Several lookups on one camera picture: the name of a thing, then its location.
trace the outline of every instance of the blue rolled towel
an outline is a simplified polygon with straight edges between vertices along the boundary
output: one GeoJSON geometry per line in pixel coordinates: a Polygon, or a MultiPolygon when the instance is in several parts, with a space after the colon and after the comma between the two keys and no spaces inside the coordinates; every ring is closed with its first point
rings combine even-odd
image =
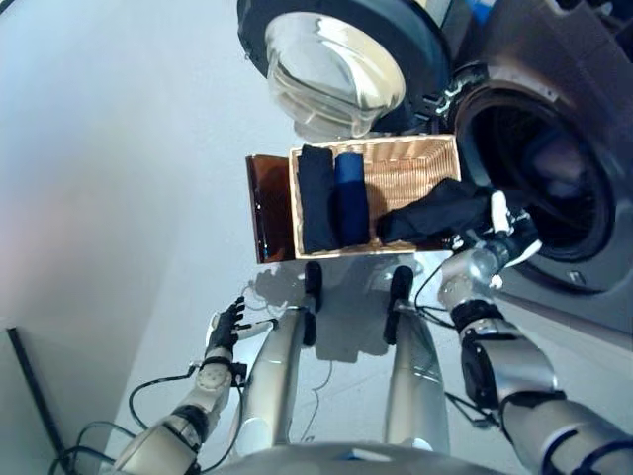
{"type": "Polygon", "coordinates": [[[369,203],[365,188],[363,155],[342,153],[334,166],[335,222],[343,246],[369,242],[369,203]]]}

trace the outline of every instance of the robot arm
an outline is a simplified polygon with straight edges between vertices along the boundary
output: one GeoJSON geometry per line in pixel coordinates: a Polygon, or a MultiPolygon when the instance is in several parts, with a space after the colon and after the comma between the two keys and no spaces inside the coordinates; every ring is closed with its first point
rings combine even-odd
{"type": "Polygon", "coordinates": [[[198,451],[216,428],[228,401],[228,390],[238,383],[236,377],[245,376],[245,366],[232,361],[238,340],[235,330],[240,328],[237,322],[243,310],[240,298],[219,315],[194,388],[169,416],[128,445],[115,464],[116,470],[131,475],[199,473],[198,451]]]}
{"type": "Polygon", "coordinates": [[[498,411],[504,434],[533,473],[631,473],[633,438],[558,387],[552,364],[494,304],[495,276],[528,250],[507,234],[442,264],[439,300],[462,344],[468,396],[498,411]]]}

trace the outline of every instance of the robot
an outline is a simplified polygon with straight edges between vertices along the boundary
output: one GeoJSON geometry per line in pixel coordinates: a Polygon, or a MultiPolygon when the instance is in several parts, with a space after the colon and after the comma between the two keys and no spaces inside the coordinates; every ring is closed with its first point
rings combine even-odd
{"type": "MultiPolygon", "coordinates": [[[[513,217],[501,195],[491,196],[492,229],[475,242],[454,239],[462,248],[441,265],[438,300],[460,337],[466,392],[477,407],[496,414],[531,472],[633,473],[633,437],[568,399],[547,356],[495,305],[499,273],[540,247],[529,215],[513,217]]],[[[412,271],[401,266],[391,285],[384,338],[397,348],[384,443],[290,444],[300,351],[316,341],[321,304],[320,267],[309,262],[303,302],[282,318],[241,325],[243,298],[215,318],[194,388],[131,442],[115,469],[131,475],[210,471],[201,470],[196,457],[233,386],[240,394],[239,414],[230,463],[212,467],[219,474],[496,473],[448,454],[443,384],[426,322],[408,300],[412,280],[412,271]],[[246,368],[234,362],[234,347],[263,332],[269,334],[246,380],[246,368]]]]}

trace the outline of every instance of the wire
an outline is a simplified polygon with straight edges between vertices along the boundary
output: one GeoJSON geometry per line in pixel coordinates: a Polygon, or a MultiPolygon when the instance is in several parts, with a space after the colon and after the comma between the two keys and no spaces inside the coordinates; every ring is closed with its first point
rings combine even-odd
{"type": "Polygon", "coordinates": [[[136,413],[136,409],[135,409],[136,393],[138,393],[138,391],[140,391],[141,389],[147,388],[149,386],[153,386],[154,384],[167,383],[169,381],[180,381],[182,379],[189,379],[191,375],[194,374],[195,370],[196,370],[196,365],[192,364],[189,366],[189,369],[187,370],[187,373],[185,374],[181,374],[180,376],[168,376],[164,378],[152,379],[151,381],[147,381],[145,383],[139,384],[134,389],[132,389],[132,392],[130,393],[130,396],[128,397],[128,407],[130,408],[130,414],[132,415],[132,419],[135,420],[135,422],[138,424],[140,428],[142,428],[143,430],[147,430],[147,424],[144,423],[140,419],[138,414],[136,413]]]}
{"type": "Polygon", "coordinates": [[[471,423],[471,425],[473,425],[474,428],[490,428],[490,427],[501,428],[501,424],[498,422],[497,418],[495,417],[495,415],[493,413],[487,413],[486,411],[484,411],[481,408],[475,406],[474,404],[466,401],[465,399],[462,399],[459,396],[455,396],[454,394],[449,393],[447,391],[444,392],[444,395],[446,396],[446,399],[448,399],[453,404],[453,406],[455,406],[457,408],[457,410],[460,413],[462,413],[462,415],[468,420],[468,422],[471,423]],[[481,415],[483,418],[482,419],[473,419],[460,406],[460,404],[466,406],[467,408],[472,409],[473,411],[475,411],[476,413],[481,415]]]}
{"type": "Polygon", "coordinates": [[[315,398],[316,398],[316,406],[315,406],[315,410],[313,411],[313,414],[310,417],[310,421],[308,422],[308,425],[306,426],[306,429],[304,430],[303,435],[301,436],[301,438],[299,439],[299,441],[301,442],[307,442],[308,440],[306,439],[306,435],[308,435],[308,431],[310,430],[310,428],[313,425],[313,422],[315,421],[315,417],[317,416],[317,412],[318,412],[318,407],[320,406],[320,396],[318,395],[318,391],[320,391],[321,389],[323,389],[325,386],[327,386],[327,383],[329,383],[329,380],[332,377],[332,371],[334,369],[334,364],[330,361],[329,362],[329,370],[327,371],[327,377],[325,378],[325,380],[320,383],[318,386],[312,388],[313,393],[315,393],[315,398]]]}
{"type": "MultiPolygon", "coordinates": [[[[255,289],[253,289],[252,281],[242,287],[241,292],[239,293],[239,296],[244,297],[245,299],[246,297],[245,294],[247,290],[250,290],[250,292],[253,294],[253,298],[254,296],[257,295],[257,292],[255,292],[255,289]]],[[[248,310],[252,310],[253,312],[261,312],[262,310],[268,310],[268,302],[266,301],[266,299],[261,299],[260,301],[264,302],[264,304],[261,307],[252,307],[246,304],[244,300],[244,307],[246,307],[248,310]]]]}
{"type": "Polygon", "coordinates": [[[203,473],[209,473],[212,470],[215,470],[216,468],[218,468],[220,465],[222,465],[222,463],[226,460],[230,452],[235,447],[235,443],[237,442],[237,438],[239,437],[239,431],[241,430],[241,424],[244,419],[244,397],[241,393],[241,389],[239,388],[239,386],[235,386],[235,389],[237,389],[237,394],[239,394],[239,414],[237,416],[237,430],[235,431],[235,435],[233,436],[232,441],[228,445],[228,449],[226,450],[225,454],[222,457],[220,457],[220,460],[214,463],[211,467],[202,470],[200,472],[201,475],[203,473]]]}
{"type": "MultiPolygon", "coordinates": [[[[91,428],[112,428],[120,433],[122,433],[123,435],[126,435],[129,438],[135,438],[136,434],[131,432],[130,430],[127,430],[124,427],[118,426],[114,423],[110,423],[108,421],[95,421],[93,423],[87,424],[80,432],[79,435],[77,436],[77,441],[75,442],[75,446],[78,447],[81,445],[81,439],[83,438],[83,436],[86,434],[86,432],[88,430],[90,430],[91,428]]],[[[71,463],[71,467],[74,469],[75,464],[77,463],[77,455],[78,453],[75,452],[72,454],[72,463],[71,463]]]]}
{"type": "Polygon", "coordinates": [[[90,455],[92,458],[101,460],[102,462],[107,463],[108,465],[115,464],[114,458],[110,458],[108,455],[104,455],[103,453],[101,453],[98,450],[95,450],[94,448],[85,447],[83,445],[76,445],[74,447],[70,447],[64,450],[63,452],[59,454],[57,458],[54,459],[54,461],[50,465],[50,468],[48,469],[48,475],[54,475],[55,471],[57,470],[57,466],[61,463],[63,459],[67,458],[69,455],[75,455],[77,453],[90,455]]]}
{"type": "Polygon", "coordinates": [[[431,272],[431,275],[429,275],[426,278],[424,283],[421,285],[421,287],[415,293],[415,298],[413,299],[413,304],[415,305],[415,308],[419,311],[420,316],[422,318],[424,318],[425,320],[427,320],[428,322],[431,322],[432,324],[439,325],[440,327],[444,327],[444,328],[449,329],[449,330],[455,330],[455,326],[454,325],[452,325],[449,322],[446,322],[446,321],[440,319],[439,317],[437,317],[436,315],[431,313],[431,310],[435,311],[435,312],[448,312],[446,309],[442,309],[440,307],[432,307],[430,305],[419,305],[417,303],[417,300],[419,299],[419,296],[422,293],[422,290],[424,290],[424,288],[428,285],[428,283],[431,281],[431,279],[433,277],[435,277],[435,274],[437,274],[437,272],[439,272],[439,269],[441,269],[441,268],[442,268],[442,266],[438,265],[435,268],[435,270],[433,272],[431,272]]]}

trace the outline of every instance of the woven basket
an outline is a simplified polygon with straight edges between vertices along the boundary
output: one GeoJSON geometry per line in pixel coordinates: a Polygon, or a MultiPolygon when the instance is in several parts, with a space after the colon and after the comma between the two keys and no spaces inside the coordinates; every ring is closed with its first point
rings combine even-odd
{"type": "Polygon", "coordinates": [[[347,151],[361,153],[365,166],[365,185],[369,202],[368,244],[306,254],[303,239],[303,210],[297,180],[300,148],[290,150],[290,199],[295,255],[298,259],[338,257],[354,254],[415,252],[408,242],[382,245],[376,237],[376,222],[388,211],[401,208],[426,196],[442,179],[460,179],[455,136],[410,136],[318,143],[330,148],[334,157],[347,151]]]}

